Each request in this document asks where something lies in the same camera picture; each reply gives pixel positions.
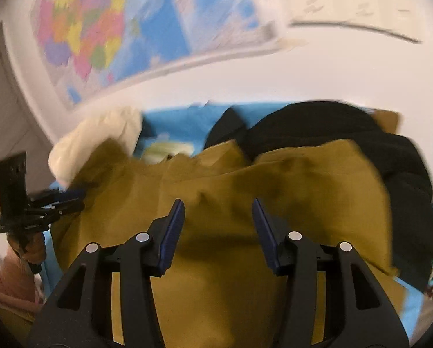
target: person's hand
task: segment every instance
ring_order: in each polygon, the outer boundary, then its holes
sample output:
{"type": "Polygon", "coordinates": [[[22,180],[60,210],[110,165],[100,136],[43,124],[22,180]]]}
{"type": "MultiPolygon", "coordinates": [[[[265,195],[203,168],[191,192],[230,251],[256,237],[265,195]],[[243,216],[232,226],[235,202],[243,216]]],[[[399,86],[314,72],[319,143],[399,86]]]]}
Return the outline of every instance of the person's hand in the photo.
{"type": "Polygon", "coordinates": [[[46,260],[46,245],[44,243],[44,234],[37,233],[28,236],[28,244],[21,247],[18,240],[12,234],[7,234],[8,244],[20,255],[20,258],[32,264],[41,264],[46,260]]]}

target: colorful map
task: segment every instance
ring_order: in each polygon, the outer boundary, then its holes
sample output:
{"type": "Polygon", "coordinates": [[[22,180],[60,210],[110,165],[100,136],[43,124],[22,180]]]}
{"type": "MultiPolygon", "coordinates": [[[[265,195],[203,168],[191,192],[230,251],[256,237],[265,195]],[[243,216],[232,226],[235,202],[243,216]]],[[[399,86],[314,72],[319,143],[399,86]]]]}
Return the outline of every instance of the colorful map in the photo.
{"type": "Polygon", "coordinates": [[[32,23],[50,78],[70,106],[178,60],[271,39],[253,0],[37,0],[32,23]]]}

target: door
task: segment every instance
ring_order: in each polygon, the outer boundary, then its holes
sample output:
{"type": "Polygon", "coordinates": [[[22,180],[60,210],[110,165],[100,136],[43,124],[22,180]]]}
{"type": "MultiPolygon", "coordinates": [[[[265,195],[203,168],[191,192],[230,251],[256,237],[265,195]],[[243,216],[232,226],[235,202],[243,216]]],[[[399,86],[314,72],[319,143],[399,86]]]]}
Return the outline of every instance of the door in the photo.
{"type": "Polygon", "coordinates": [[[27,152],[26,185],[30,193],[47,188],[54,181],[48,167],[52,145],[21,94],[3,38],[0,25],[0,159],[27,152]]]}

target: poster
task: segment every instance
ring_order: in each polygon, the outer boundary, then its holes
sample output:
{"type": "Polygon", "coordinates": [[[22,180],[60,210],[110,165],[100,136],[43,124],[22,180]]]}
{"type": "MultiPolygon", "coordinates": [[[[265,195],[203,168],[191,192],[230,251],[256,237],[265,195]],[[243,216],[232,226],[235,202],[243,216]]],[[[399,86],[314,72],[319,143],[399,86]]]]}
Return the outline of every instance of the poster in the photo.
{"type": "Polygon", "coordinates": [[[254,0],[36,0],[31,20],[51,81],[70,107],[130,77],[272,39],[254,0]]]}

